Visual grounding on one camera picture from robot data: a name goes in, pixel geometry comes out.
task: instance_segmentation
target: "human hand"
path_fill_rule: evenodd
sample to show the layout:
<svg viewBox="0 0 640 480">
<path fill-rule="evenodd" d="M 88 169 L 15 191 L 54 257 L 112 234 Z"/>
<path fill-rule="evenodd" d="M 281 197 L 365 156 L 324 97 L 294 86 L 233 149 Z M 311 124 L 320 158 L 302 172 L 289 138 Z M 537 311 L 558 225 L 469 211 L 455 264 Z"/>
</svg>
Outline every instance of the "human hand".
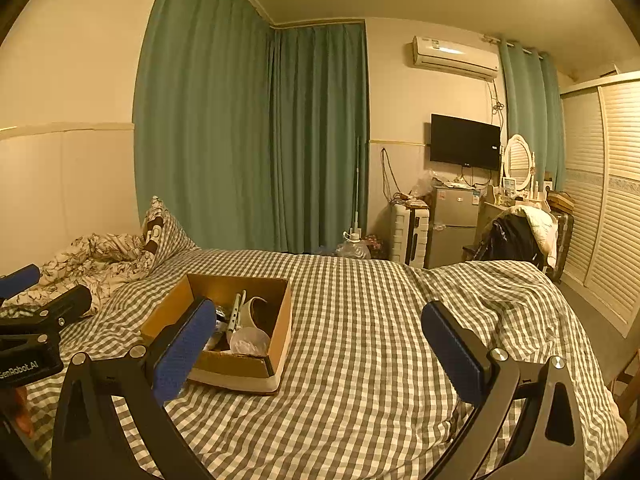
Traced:
<svg viewBox="0 0 640 480">
<path fill-rule="evenodd" d="M 15 421 L 15 425 L 22 432 L 33 436 L 33 423 L 27 408 L 27 388 L 6 388 L 0 389 L 0 410 L 10 419 Z"/>
</svg>

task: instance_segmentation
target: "teal curtain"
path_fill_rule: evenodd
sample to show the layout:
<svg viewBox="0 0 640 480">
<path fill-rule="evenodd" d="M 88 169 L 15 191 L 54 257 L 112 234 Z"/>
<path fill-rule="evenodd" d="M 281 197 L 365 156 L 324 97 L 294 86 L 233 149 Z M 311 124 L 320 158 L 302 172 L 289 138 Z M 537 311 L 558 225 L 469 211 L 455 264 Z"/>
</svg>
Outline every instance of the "teal curtain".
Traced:
<svg viewBox="0 0 640 480">
<path fill-rule="evenodd" d="M 536 179 L 542 188 L 545 171 L 554 187 L 564 184 L 564 126 L 558 73 L 551 57 L 522 45 L 500 42 L 500 61 L 507 91 L 509 136 L 520 134 L 536 154 Z"/>
<path fill-rule="evenodd" d="M 333 249 L 352 225 L 356 195 L 358 224 L 366 225 L 369 113 L 364 25 L 276 30 L 272 59 L 278 242 L 295 253 L 320 246 Z"/>
<path fill-rule="evenodd" d="M 333 249 L 356 190 L 366 225 L 367 105 L 364 24 L 273 30 L 248 0 L 156 0 L 133 108 L 139 210 L 158 195 L 206 248 Z"/>
<path fill-rule="evenodd" d="M 275 249 L 273 31 L 247 0 L 156 0 L 133 107 L 138 209 L 164 200 L 200 246 Z"/>
</svg>

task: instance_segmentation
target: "white suitcase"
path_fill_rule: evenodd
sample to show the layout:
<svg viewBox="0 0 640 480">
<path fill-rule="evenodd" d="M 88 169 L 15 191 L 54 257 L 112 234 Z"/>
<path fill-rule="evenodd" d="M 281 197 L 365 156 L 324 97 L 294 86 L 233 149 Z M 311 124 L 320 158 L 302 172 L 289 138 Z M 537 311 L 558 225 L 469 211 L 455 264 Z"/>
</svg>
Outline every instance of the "white suitcase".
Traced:
<svg viewBox="0 0 640 480">
<path fill-rule="evenodd" d="M 423 268 L 427 252 L 429 210 L 394 204 L 391 215 L 389 259 L 399 264 Z"/>
</svg>

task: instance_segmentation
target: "black suitcase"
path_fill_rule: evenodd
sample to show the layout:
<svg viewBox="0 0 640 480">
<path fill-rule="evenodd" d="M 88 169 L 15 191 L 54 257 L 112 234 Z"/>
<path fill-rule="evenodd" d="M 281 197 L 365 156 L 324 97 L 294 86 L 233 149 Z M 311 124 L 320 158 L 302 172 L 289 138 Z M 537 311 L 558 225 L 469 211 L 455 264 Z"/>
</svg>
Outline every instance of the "black suitcase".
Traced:
<svg viewBox="0 0 640 480">
<path fill-rule="evenodd" d="M 574 230 L 574 216 L 569 213 L 560 211 L 551 211 L 551 214 L 558 220 L 558 255 L 556 256 L 556 268 L 547 269 L 546 275 L 554 283 L 560 282 L 566 255 L 569 252 L 569 244 L 571 243 L 571 233 Z"/>
</svg>

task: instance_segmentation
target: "silver bolt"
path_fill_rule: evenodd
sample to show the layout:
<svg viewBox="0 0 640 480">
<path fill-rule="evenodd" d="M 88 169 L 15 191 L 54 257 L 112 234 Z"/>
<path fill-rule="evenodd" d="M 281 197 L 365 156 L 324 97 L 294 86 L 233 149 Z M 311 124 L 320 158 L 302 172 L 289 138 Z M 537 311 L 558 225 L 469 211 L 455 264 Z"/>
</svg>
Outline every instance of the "silver bolt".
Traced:
<svg viewBox="0 0 640 480">
<path fill-rule="evenodd" d="M 507 351 L 502 348 L 494 348 L 491 350 L 491 357 L 496 361 L 506 361 L 509 358 L 509 354 L 507 354 Z"/>
<path fill-rule="evenodd" d="M 561 370 L 562 368 L 564 368 L 564 359 L 562 359 L 561 357 L 558 357 L 557 355 L 554 355 L 551 358 L 551 365 L 554 368 L 557 368 L 558 370 Z"/>
<path fill-rule="evenodd" d="M 76 355 L 74 355 L 71 358 L 71 362 L 75 365 L 81 365 L 82 363 L 84 363 L 85 359 L 86 359 L 86 354 L 84 352 L 78 352 Z"/>
<path fill-rule="evenodd" d="M 129 355 L 134 359 L 139 359 L 144 354 L 146 354 L 146 346 L 143 345 L 135 345 L 131 350 L 129 350 Z"/>
</svg>

